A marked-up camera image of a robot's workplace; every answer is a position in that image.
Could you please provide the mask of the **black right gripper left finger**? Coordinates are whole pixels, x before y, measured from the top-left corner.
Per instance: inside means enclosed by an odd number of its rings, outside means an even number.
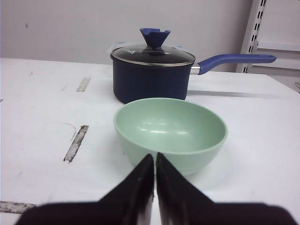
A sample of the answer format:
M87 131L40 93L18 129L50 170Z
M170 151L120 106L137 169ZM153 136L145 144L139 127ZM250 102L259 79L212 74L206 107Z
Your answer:
M51 203L26 210L18 225L148 225L154 195L154 160L148 154L97 202Z

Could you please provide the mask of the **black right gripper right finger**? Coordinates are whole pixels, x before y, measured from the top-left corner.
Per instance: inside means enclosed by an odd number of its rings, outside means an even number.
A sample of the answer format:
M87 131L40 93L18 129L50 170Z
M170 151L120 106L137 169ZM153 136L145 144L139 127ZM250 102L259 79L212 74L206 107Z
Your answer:
M214 202L194 187L162 154L156 160L157 195L163 225L295 225L279 206Z

